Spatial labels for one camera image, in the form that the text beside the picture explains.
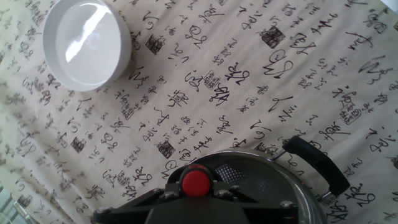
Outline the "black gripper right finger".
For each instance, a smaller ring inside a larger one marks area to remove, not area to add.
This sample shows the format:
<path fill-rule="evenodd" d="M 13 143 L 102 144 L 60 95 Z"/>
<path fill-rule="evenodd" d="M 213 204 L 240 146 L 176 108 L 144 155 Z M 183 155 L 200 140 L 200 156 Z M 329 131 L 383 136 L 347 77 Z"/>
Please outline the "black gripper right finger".
<path fill-rule="evenodd" d="M 291 201 L 264 199 L 240 185 L 215 181 L 211 219 L 215 223 L 298 223 L 299 207 Z"/>

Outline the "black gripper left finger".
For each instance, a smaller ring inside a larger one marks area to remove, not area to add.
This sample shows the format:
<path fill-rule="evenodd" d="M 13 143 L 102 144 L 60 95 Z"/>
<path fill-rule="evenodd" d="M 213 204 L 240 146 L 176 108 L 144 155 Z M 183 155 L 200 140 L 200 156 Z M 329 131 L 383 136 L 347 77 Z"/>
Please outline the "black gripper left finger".
<path fill-rule="evenodd" d="M 150 212 L 157 206 L 181 198 L 179 183 L 166 184 L 164 189 L 155 188 L 118 208 L 97 208 L 91 218 L 100 224 L 144 224 Z"/>

